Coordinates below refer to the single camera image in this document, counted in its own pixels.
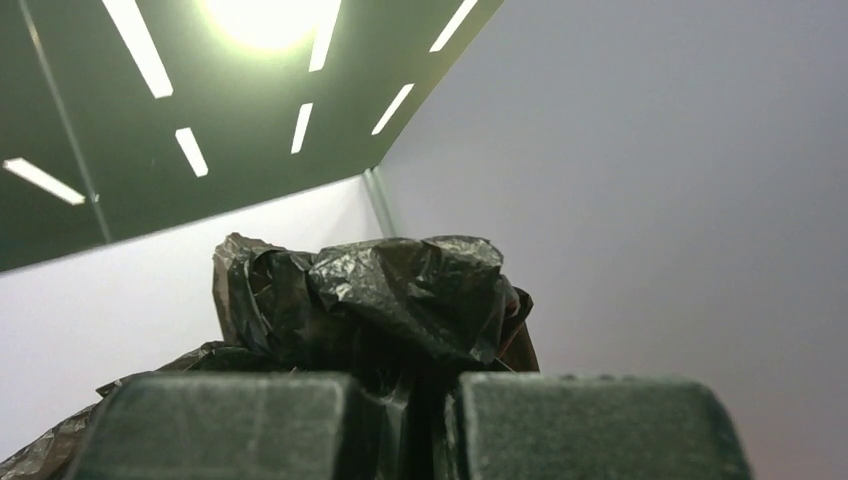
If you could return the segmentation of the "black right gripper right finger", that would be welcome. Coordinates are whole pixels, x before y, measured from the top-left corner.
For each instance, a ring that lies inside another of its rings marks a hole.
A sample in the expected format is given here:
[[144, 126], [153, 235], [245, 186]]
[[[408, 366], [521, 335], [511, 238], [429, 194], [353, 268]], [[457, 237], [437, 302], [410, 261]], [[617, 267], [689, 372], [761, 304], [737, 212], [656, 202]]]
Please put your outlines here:
[[446, 479], [749, 479], [717, 396], [685, 378], [466, 373], [443, 403]]

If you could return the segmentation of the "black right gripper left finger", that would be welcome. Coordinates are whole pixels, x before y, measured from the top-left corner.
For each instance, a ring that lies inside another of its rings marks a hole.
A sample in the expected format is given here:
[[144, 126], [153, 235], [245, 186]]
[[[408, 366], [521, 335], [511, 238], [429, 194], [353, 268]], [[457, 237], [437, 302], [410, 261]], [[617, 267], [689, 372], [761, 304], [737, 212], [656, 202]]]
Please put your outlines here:
[[342, 374], [149, 374], [97, 410], [69, 479], [368, 479], [371, 408]]

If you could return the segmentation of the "black plastic trash bag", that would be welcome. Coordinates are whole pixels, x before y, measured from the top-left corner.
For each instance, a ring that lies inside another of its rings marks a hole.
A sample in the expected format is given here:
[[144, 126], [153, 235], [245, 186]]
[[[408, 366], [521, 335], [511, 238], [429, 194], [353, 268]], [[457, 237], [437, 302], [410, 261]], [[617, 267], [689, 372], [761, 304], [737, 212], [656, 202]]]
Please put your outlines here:
[[149, 374], [342, 374], [371, 408], [368, 479], [446, 479], [443, 403], [466, 372], [508, 372], [530, 296], [501, 252], [469, 236], [391, 238], [300, 252], [233, 233], [213, 255], [222, 331], [3, 461], [5, 479], [66, 474], [97, 410]]

